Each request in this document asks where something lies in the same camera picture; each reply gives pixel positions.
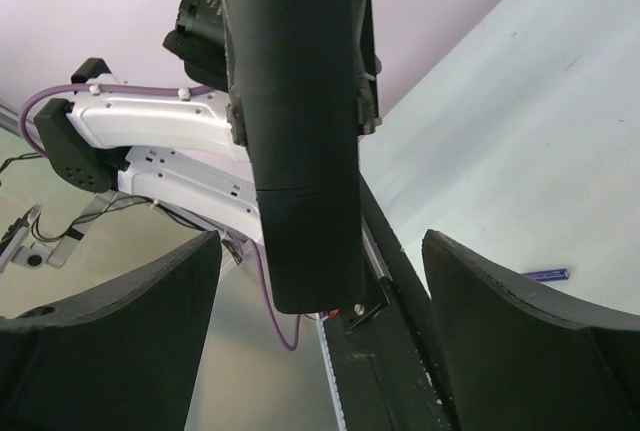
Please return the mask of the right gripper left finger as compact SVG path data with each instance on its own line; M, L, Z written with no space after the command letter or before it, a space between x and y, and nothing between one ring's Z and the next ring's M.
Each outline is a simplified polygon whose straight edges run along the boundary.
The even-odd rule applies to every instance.
M1 322L5 430L181 430L219 282L215 232Z

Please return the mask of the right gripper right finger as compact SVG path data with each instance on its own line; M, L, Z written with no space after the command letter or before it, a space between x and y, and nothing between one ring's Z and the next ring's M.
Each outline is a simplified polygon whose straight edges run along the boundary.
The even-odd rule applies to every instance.
M463 429L638 429L638 316L537 283L434 230L422 256Z

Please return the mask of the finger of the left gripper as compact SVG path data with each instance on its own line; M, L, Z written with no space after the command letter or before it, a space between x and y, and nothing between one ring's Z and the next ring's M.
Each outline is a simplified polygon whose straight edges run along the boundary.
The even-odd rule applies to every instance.
M359 134L370 135L381 124L371 0L352 0L352 27Z

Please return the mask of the black remote control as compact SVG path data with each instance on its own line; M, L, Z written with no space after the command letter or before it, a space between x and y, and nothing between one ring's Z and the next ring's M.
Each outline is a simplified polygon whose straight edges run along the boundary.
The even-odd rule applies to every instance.
M276 308L364 294L358 138L367 0L223 0L231 115L246 140Z

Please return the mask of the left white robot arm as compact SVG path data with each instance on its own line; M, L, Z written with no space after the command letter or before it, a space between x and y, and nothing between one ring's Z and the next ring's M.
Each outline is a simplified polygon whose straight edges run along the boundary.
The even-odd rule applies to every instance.
M168 202L264 242L351 246L358 139L379 115L369 0L181 0L164 45L194 86L90 78L35 117L56 172Z

